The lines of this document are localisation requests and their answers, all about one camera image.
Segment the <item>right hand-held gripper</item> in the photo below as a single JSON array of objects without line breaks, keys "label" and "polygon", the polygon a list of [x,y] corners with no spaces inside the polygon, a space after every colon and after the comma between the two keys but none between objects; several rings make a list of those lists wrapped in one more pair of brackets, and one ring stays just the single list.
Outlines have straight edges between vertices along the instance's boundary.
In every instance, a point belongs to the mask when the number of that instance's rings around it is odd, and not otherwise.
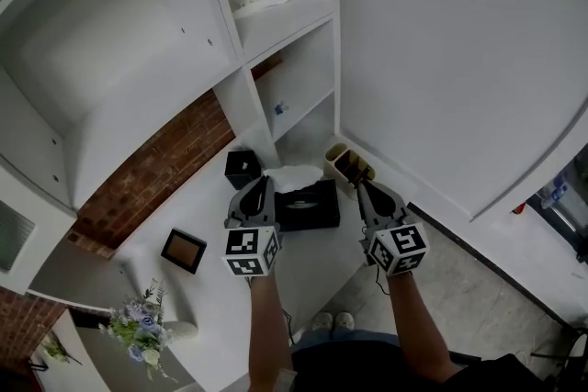
[{"label": "right hand-held gripper", "polygon": [[[359,211],[366,225],[377,225],[379,220],[400,220],[405,213],[401,196],[387,186],[361,181],[357,187]],[[428,239],[424,224],[408,217],[408,223],[385,222],[366,227],[360,241],[368,266],[376,265],[386,276],[394,276],[416,269],[428,253]]]}]

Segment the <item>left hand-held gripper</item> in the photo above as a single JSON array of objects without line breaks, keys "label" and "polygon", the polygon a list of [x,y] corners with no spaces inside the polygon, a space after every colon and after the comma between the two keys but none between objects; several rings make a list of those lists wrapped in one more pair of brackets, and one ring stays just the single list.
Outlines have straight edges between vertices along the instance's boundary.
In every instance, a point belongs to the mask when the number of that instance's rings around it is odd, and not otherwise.
[{"label": "left hand-held gripper", "polygon": [[[259,216],[265,225],[244,222]],[[226,245],[221,259],[234,276],[268,276],[281,250],[280,225],[275,221],[273,179],[261,176],[232,198],[224,221]]]}]

